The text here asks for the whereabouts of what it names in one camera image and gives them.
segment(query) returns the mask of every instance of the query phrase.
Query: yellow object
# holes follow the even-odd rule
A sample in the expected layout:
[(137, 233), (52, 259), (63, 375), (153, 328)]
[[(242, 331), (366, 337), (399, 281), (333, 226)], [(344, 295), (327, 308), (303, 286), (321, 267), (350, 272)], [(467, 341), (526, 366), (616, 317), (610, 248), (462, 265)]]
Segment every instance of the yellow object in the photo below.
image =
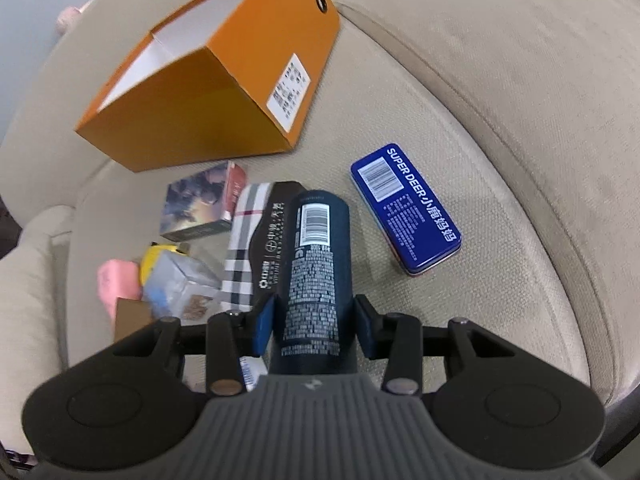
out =
[(140, 262), (140, 283), (145, 285), (146, 280), (151, 276), (151, 271), (154, 270), (156, 266), (156, 261), (160, 257), (162, 251), (171, 251), (174, 253), (186, 254), (185, 251), (180, 250), (180, 247), (172, 244), (165, 245), (151, 245), (146, 250), (145, 255), (142, 257), (142, 261)]

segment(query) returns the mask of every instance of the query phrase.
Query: screw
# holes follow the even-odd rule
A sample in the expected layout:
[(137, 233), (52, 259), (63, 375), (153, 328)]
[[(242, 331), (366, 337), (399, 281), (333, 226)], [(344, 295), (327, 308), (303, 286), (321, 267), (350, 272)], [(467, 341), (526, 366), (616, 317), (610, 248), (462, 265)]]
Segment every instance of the screw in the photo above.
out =
[(413, 395), (420, 386), (413, 379), (406, 377), (396, 377), (386, 384), (386, 389), (395, 395)]
[(234, 379), (218, 379), (211, 383), (210, 389), (216, 395), (232, 397), (242, 391), (242, 384)]

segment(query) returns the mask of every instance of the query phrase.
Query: gray gripper base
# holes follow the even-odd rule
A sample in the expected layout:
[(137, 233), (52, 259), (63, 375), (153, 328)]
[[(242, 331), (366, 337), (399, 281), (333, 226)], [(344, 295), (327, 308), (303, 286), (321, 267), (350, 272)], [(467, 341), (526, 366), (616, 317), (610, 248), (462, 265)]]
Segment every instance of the gray gripper base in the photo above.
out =
[(250, 394), (212, 400), (180, 444), (125, 470), (49, 463), (28, 480), (606, 479), (590, 460), (547, 471), (489, 465), (450, 443), (420, 400), (365, 375), (265, 376)]

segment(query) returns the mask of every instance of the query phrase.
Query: small product box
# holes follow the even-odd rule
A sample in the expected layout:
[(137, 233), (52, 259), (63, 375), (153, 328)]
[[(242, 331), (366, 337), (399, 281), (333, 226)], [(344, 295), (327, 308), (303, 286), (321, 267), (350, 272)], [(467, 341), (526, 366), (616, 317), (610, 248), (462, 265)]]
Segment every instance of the small product box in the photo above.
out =
[(231, 161), (169, 184), (160, 235), (184, 242), (229, 231), (245, 185), (246, 173)]
[(424, 272), (460, 248), (460, 231), (397, 144), (355, 162), (351, 177), (410, 275)]
[(299, 182), (249, 184), (238, 199), (226, 253), (220, 303), (248, 312), (278, 288), (286, 209), (305, 188)]
[(203, 324), (222, 309), (221, 282), (201, 261), (162, 251), (144, 286), (143, 299), (153, 315), (179, 317), (183, 325)]

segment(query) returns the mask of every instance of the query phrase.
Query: wall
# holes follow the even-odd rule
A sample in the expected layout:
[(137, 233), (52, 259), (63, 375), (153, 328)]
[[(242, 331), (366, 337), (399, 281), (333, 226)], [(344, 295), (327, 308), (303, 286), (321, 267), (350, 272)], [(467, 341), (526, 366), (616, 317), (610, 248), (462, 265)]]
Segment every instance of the wall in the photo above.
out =
[(40, 66), (59, 40), (56, 18), (88, 0), (0, 0), (0, 142)]

